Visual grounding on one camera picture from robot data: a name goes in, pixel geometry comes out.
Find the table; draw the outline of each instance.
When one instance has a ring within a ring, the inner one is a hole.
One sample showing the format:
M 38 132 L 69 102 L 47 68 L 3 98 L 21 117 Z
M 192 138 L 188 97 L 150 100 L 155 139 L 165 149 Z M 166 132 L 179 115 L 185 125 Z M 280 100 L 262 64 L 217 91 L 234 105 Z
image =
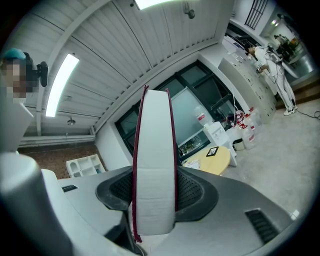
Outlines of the table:
M 229 149 L 227 149 L 225 146 L 219 146 L 219 149 L 214 156 L 206 157 L 209 149 L 211 148 L 212 146 L 206 147 L 193 156 L 189 157 L 187 159 L 187 162 L 184 163 L 183 166 L 187 167 L 187 164 L 189 162 L 199 160 L 201 171 L 220 175 L 225 169 L 227 169 L 230 163 L 230 152 Z

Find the white crate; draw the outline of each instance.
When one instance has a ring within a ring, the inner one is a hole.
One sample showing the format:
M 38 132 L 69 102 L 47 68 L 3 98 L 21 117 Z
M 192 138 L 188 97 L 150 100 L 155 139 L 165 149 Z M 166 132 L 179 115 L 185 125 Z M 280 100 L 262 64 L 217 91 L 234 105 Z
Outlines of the white crate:
M 65 166 L 71 178 L 95 175 L 106 171 L 97 154 L 66 161 Z

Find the white pants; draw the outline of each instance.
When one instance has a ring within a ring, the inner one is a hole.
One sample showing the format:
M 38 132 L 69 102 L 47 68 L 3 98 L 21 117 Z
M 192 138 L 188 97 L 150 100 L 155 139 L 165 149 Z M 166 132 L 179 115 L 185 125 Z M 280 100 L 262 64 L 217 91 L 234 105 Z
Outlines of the white pants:
M 278 74 L 273 76 L 277 91 L 284 102 L 285 108 L 290 111 L 294 108 L 294 102 L 296 102 L 296 97 L 294 91 L 292 90 L 287 78 L 285 77 L 284 68 L 278 68 Z

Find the ceiling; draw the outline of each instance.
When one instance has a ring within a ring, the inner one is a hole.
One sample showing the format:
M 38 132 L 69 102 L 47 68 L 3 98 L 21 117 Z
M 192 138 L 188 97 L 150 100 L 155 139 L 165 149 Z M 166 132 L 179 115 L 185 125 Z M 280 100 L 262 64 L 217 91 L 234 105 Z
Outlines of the ceiling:
M 182 1 L 144 10 L 132 0 L 46 0 L 29 12 L 6 48 L 28 52 L 49 65 L 48 86 L 31 93 L 25 106 L 34 118 L 24 136 L 89 135 L 154 75 L 215 44 L 222 0 Z M 62 93 L 56 117 L 45 117 L 54 77 L 68 53 L 79 63 Z M 72 117 L 73 126 L 67 125 Z

